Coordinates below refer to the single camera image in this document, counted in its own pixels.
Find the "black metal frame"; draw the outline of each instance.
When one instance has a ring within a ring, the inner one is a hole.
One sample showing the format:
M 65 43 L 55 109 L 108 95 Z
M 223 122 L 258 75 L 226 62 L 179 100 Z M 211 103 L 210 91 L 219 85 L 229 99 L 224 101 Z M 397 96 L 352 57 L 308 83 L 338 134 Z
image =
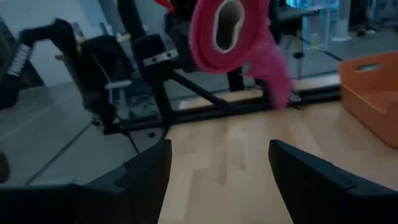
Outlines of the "black metal frame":
M 177 74 L 176 72 L 172 74 L 170 79 L 175 80 L 179 84 L 189 88 L 197 95 L 202 96 L 204 99 L 212 102 L 213 105 L 174 111 L 164 88 L 164 83 L 151 83 L 150 85 L 159 108 L 160 116 L 151 115 L 124 121 L 110 128 L 106 127 L 104 134 L 126 133 L 128 131 L 137 131 L 140 129 L 149 128 L 162 128 L 165 131 L 165 136 L 167 131 L 174 124 L 204 121 L 208 119 L 272 110 L 266 88 L 262 90 L 261 97 L 227 102 L 218 98 L 209 91 L 204 90 L 202 87 L 196 85 L 192 81 Z M 295 93 L 301 98 L 301 101 L 291 102 L 289 106 L 299 108 L 312 103 L 323 103 L 327 101 L 339 100 L 340 85 L 301 90 Z

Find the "orange bin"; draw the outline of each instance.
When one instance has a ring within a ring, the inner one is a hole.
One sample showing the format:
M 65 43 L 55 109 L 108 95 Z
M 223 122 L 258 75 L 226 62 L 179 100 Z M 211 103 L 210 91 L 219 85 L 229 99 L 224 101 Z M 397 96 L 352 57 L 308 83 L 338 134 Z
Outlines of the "orange bin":
M 339 70 L 343 106 L 398 147 L 398 52 L 345 60 Z

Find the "white wall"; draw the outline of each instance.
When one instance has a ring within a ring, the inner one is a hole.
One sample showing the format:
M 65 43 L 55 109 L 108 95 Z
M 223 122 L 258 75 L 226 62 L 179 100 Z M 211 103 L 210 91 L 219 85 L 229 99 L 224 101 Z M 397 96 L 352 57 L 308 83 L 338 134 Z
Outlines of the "white wall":
M 16 37 L 22 29 L 44 26 L 55 18 L 78 22 L 86 37 L 97 33 L 87 21 L 79 0 L 3 0 L 0 15 Z M 61 52 L 50 41 L 43 41 L 35 46 L 30 58 L 46 86 L 72 82 L 63 62 L 54 58 L 58 54 Z

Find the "wall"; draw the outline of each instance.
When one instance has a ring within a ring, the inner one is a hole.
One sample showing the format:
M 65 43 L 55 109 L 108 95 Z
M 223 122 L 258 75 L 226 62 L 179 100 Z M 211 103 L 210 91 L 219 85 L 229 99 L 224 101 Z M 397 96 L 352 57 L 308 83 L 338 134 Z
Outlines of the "wall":
M 167 34 L 164 32 L 166 8 L 154 0 L 135 0 L 135 2 L 142 24 L 148 27 L 147 34 L 160 34 L 163 39 L 167 39 Z
M 3 0 L 0 1 L 0 15 L 15 36 L 22 29 L 49 24 L 56 17 L 78 22 L 87 37 L 98 32 L 87 21 L 79 0 Z M 61 54 L 59 49 L 47 40 L 36 44 L 30 58 L 46 86 L 72 82 L 63 62 L 54 58 L 58 54 Z

